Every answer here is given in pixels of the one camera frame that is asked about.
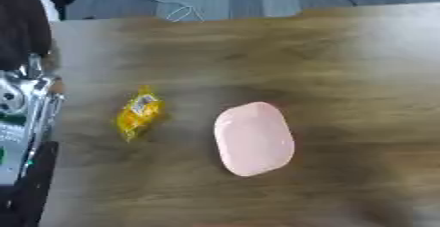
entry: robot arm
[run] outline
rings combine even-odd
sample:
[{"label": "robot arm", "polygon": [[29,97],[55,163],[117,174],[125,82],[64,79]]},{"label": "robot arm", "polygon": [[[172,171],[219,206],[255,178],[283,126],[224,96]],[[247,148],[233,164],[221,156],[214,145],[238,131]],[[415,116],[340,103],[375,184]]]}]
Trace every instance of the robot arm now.
[{"label": "robot arm", "polygon": [[61,79],[45,72],[51,46],[39,0],[0,0],[0,225],[38,226],[58,144]]}]

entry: white cable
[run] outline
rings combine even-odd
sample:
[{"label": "white cable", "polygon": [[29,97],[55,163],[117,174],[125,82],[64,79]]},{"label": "white cable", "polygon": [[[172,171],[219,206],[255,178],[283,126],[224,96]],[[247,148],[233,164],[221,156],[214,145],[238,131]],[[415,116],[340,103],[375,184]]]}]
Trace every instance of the white cable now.
[{"label": "white cable", "polygon": [[[162,3],[162,4],[175,4],[175,5],[180,5],[180,6],[181,6],[180,8],[178,8],[177,10],[171,12],[171,13],[168,14],[168,16],[166,17],[166,19],[167,19],[167,20],[170,20],[171,22],[177,22],[177,21],[180,21],[180,20],[184,19],[185,17],[187,17],[191,12],[194,12],[195,15],[196,15],[196,16],[197,16],[202,22],[204,22],[204,18],[203,18],[203,16],[201,15],[201,13],[200,13],[200,12],[199,12],[194,6],[191,6],[191,5],[189,5],[189,4],[186,4],[186,3],[183,3],[183,2],[167,1],[167,0],[148,0],[148,1],[154,1],[154,2],[158,2],[158,3]],[[176,14],[176,13],[182,11],[182,10],[185,10],[185,9],[187,9],[187,11],[186,11],[182,16],[180,16],[179,18],[177,18],[177,19],[175,19],[175,20],[171,19],[171,17],[172,17],[174,14]]]}]

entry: yellow wrapper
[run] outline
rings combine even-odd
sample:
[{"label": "yellow wrapper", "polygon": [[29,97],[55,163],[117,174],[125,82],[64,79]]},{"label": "yellow wrapper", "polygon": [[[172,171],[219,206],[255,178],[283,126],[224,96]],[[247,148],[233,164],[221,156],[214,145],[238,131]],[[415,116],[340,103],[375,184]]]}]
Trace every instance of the yellow wrapper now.
[{"label": "yellow wrapper", "polygon": [[143,86],[137,96],[118,114],[116,124],[124,139],[129,142],[144,131],[162,113],[163,101],[148,86]]}]

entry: pink bowl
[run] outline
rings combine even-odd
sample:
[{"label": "pink bowl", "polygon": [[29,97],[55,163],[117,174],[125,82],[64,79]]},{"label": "pink bowl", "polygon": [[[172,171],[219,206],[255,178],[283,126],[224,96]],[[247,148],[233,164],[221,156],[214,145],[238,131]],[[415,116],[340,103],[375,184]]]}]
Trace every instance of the pink bowl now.
[{"label": "pink bowl", "polygon": [[294,155],[283,115],[264,102],[226,110],[217,118],[214,133],[223,164],[238,176],[281,168]]}]

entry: wood grain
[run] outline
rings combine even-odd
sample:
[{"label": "wood grain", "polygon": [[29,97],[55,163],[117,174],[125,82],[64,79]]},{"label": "wood grain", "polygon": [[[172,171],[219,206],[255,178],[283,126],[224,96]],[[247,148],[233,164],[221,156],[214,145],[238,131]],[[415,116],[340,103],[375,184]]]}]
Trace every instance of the wood grain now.
[{"label": "wood grain", "polygon": [[[439,7],[54,24],[68,101],[42,226],[439,225]],[[141,85],[170,118],[127,145],[112,120]],[[213,122],[259,100],[283,111],[297,152],[235,177]]]}]

